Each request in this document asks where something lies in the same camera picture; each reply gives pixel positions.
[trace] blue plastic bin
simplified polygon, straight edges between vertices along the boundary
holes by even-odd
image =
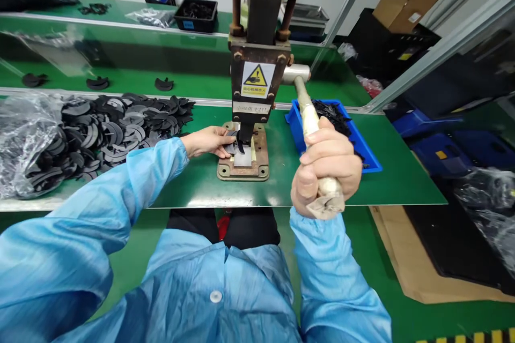
[[[474,165],[463,150],[443,133],[424,138],[410,148],[430,175],[459,176],[467,173]]]
[[[515,166],[515,152],[501,137],[487,130],[457,130],[448,134],[481,167]]]
[[[402,138],[411,137],[430,130],[441,128],[445,124],[463,122],[463,118],[431,120],[420,110],[413,110],[393,122],[393,126]]]
[[[347,112],[343,108],[342,102],[340,102],[338,99],[320,99],[320,101],[327,105],[337,105],[338,110],[343,114],[343,116],[351,119],[349,114],[347,114]],[[291,101],[291,104],[291,110],[288,114],[286,114],[285,118],[288,124],[290,125],[290,130],[293,134],[293,140],[295,141],[297,151],[299,152],[299,155],[302,155],[306,151],[306,144],[304,143],[302,119],[300,118],[299,111],[299,102],[297,101],[297,99],[293,99]],[[381,164],[366,144],[365,140],[363,139],[362,135],[360,134],[356,125],[354,124],[354,121],[347,122],[347,126],[349,127],[351,132],[349,140],[355,143],[354,149],[356,149],[356,151],[365,158],[363,163],[369,165],[368,168],[363,169],[363,173],[377,173],[382,171]]]

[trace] yellow warning triangle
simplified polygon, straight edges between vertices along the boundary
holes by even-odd
[[[256,69],[252,71],[251,75],[245,80],[244,85],[247,86],[264,86],[267,87],[267,82],[264,79],[263,70],[261,65],[257,65]]]

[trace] stainless steel tray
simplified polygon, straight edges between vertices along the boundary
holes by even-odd
[[[285,7],[285,3],[281,4],[281,11],[279,12],[281,20],[284,16]],[[291,18],[291,21],[325,25],[329,21],[329,17],[321,6],[296,4],[295,9],[293,10],[293,17]]]

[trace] blue lab coat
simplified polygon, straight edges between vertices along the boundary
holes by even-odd
[[[113,282],[108,255],[188,165],[179,139],[131,152],[43,218],[0,236],[0,342],[388,342],[391,320],[352,257],[341,215],[290,211],[301,324],[281,249],[239,250],[165,229],[141,285],[86,323]]]

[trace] yellow and black striped tape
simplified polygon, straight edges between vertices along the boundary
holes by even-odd
[[[490,333],[476,332],[471,337],[456,335],[450,338],[418,340],[417,343],[515,343],[515,327],[507,330],[493,330]]]

